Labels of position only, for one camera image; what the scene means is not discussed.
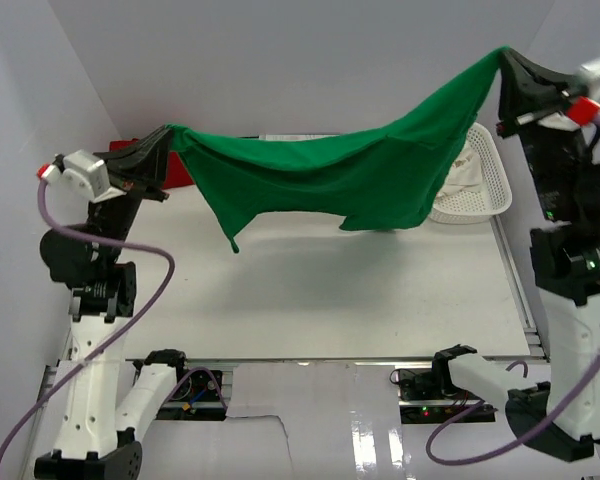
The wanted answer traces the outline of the green t shirt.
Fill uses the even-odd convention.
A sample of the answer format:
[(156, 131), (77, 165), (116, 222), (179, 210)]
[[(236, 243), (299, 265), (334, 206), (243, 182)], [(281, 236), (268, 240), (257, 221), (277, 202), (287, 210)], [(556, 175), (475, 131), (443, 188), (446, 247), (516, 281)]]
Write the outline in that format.
[(172, 124), (171, 149), (234, 251), (237, 235), (265, 213), (335, 215), (343, 231), (415, 228), (432, 210), (509, 50), (493, 50), (382, 127), (271, 141)]

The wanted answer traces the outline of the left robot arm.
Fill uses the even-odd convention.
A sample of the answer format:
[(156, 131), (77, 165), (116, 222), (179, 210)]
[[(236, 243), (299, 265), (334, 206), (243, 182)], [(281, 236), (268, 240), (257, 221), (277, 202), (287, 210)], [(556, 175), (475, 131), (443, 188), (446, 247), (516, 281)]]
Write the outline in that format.
[(37, 479), (137, 478), (142, 440), (162, 404), (190, 390), (183, 353), (167, 350), (151, 353), (137, 383), (117, 398), (126, 335), (159, 298), (136, 308), (136, 266), (119, 256), (124, 249), (156, 254), (169, 275), (175, 270), (166, 251), (127, 241), (141, 202), (168, 197), (173, 136), (160, 127), (124, 149), (58, 155), (37, 173), (38, 206), (50, 228), (40, 256), (52, 281), (71, 292), (75, 363), (53, 387), (67, 389), (66, 409), (53, 446), (35, 461)]

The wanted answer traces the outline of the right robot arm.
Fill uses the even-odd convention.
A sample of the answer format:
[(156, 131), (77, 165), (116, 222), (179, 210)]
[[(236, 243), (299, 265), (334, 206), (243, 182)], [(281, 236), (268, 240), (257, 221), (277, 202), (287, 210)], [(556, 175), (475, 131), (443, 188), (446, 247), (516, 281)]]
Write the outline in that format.
[(467, 391), (503, 412), (515, 446), (574, 462), (600, 445), (600, 58), (568, 75), (508, 50), (500, 67), (498, 133), (520, 139), (551, 222), (530, 233), (551, 376), (535, 383), (456, 345), (435, 354), (431, 384), (443, 398)]

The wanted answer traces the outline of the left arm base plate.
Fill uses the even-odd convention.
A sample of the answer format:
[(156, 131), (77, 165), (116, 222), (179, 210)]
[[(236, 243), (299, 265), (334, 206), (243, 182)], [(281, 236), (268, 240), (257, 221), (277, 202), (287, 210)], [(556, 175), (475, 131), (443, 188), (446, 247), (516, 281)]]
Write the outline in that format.
[(198, 371), (158, 411), (156, 419), (165, 421), (224, 421), (226, 409), (220, 402), (224, 394), (224, 374)]

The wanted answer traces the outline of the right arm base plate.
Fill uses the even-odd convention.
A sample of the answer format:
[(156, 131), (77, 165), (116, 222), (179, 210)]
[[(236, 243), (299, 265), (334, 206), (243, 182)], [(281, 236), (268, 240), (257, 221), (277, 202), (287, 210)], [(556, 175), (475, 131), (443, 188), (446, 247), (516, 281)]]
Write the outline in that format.
[(470, 410), (480, 399), (457, 390), (442, 393), (429, 370), (396, 368), (389, 381), (398, 389), (400, 418), (403, 425), (439, 425)]

